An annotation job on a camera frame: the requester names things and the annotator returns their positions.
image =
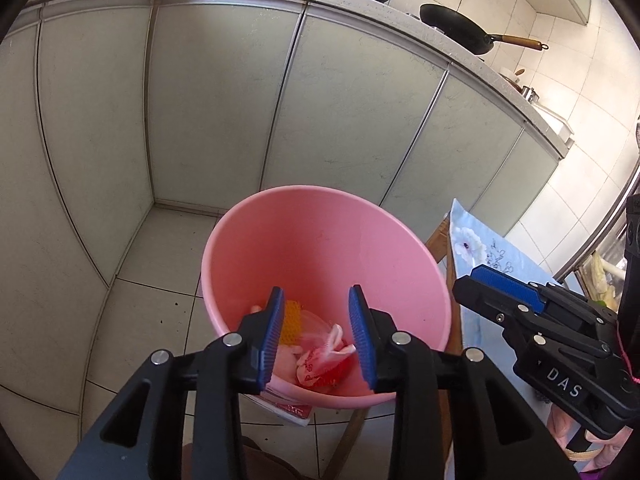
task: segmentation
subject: pink plastic bag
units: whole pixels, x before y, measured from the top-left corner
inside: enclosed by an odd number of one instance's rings
[[[349,371],[355,351],[354,345],[345,346],[342,327],[335,324],[320,346],[306,351],[298,360],[298,382],[309,389],[335,386]]]

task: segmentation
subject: pink bucket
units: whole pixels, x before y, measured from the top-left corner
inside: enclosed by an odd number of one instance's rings
[[[351,285],[362,286],[371,308],[397,327],[443,350],[451,324],[449,293],[424,244],[386,211],[349,193],[316,186],[276,187],[242,200],[218,222],[202,257],[202,291],[218,335],[239,326],[272,286],[353,342]],[[360,367],[331,395],[272,376],[269,388],[287,399],[323,408],[366,408],[394,394],[374,394]]]

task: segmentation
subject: metal screw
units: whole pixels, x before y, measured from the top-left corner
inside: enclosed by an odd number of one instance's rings
[[[391,341],[397,345],[406,345],[411,341],[411,336],[407,332],[394,332],[391,336]]]
[[[479,348],[468,348],[465,351],[465,356],[472,363],[479,363],[480,361],[482,361],[482,359],[484,359],[484,352],[482,352],[482,350]]]
[[[151,354],[151,362],[155,365],[164,364],[169,360],[169,352],[166,350],[156,350]]]
[[[231,332],[222,338],[226,346],[238,346],[242,342],[242,336],[237,332]]]

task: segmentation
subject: cabinet door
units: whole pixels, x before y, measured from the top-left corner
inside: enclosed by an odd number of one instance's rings
[[[545,187],[558,162],[524,131],[471,214],[505,236]]]
[[[91,10],[42,24],[38,81],[51,164],[107,283],[152,204],[143,115],[150,12]]]
[[[380,203],[443,72],[389,41],[307,17],[263,187],[315,184]]]
[[[258,191],[298,15],[225,4],[159,9],[149,67],[156,198],[231,208]]]
[[[450,76],[382,207],[426,240],[454,198],[469,209],[522,127]]]
[[[33,26],[0,44],[0,384],[77,413],[106,287],[68,222],[44,155],[36,35]]]

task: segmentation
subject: wok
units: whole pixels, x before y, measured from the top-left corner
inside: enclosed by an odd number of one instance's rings
[[[494,47],[494,41],[525,46],[535,50],[549,48],[548,45],[540,43],[538,40],[505,34],[487,34],[468,17],[441,5],[424,4],[420,6],[420,20],[431,27],[439,28],[446,36],[476,56],[489,52]]]

